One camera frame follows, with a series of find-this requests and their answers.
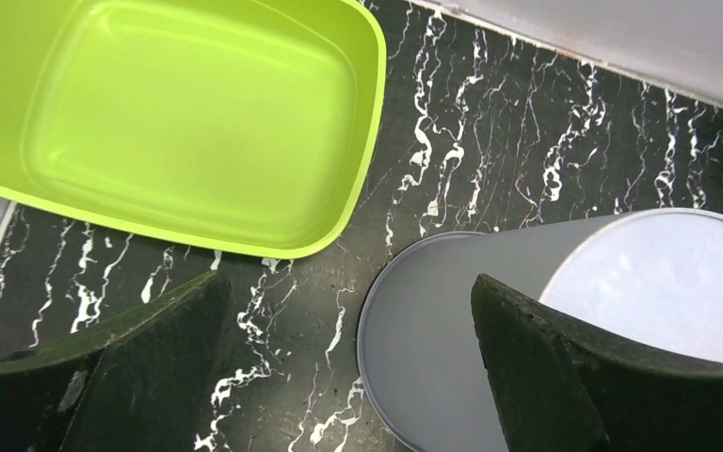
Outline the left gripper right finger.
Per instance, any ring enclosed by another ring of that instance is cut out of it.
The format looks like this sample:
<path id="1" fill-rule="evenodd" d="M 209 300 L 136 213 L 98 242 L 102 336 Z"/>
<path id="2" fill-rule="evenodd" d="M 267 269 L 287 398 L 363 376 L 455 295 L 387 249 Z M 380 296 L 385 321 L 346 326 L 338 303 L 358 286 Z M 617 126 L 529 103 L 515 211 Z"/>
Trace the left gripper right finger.
<path id="1" fill-rule="evenodd" d="M 723 451 L 723 363 L 618 336 L 480 274 L 474 331 L 511 451 Z"/>

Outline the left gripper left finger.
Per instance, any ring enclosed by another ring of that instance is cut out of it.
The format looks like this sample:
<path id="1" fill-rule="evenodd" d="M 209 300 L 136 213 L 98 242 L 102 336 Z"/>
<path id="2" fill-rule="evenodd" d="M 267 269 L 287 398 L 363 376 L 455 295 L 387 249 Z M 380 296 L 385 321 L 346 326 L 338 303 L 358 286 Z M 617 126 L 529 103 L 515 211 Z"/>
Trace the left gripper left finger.
<path id="1" fill-rule="evenodd" d="M 232 289 L 209 271 L 0 360 L 0 451 L 189 451 Z"/>

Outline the grey plastic bucket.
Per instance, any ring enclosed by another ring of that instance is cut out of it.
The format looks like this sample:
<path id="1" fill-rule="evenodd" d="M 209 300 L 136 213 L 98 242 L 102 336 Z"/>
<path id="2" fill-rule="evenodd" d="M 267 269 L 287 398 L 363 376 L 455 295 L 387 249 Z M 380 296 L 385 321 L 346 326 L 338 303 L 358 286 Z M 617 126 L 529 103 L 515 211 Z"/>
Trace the grey plastic bucket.
<path id="1" fill-rule="evenodd" d="M 723 363 L 723 215 L 666 208 L 437 234 L 384 267 L 358 328 L 369 399 L 415 451 L 511 451 L 474 331 L 480 274 L 618 336 Z"/>

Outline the green plastic tub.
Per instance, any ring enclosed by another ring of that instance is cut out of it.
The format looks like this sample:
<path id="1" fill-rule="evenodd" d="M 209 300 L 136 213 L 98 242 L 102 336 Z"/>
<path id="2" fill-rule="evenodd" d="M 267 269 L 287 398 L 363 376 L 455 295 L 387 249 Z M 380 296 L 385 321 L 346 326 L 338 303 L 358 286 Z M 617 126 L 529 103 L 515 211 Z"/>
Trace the green plastic tub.
<path id="1" fill-rule="evenodd" d="M 0 197 L 309 256 L 353 214 L 386 72 L 358 1 L 0 1 Z"/>

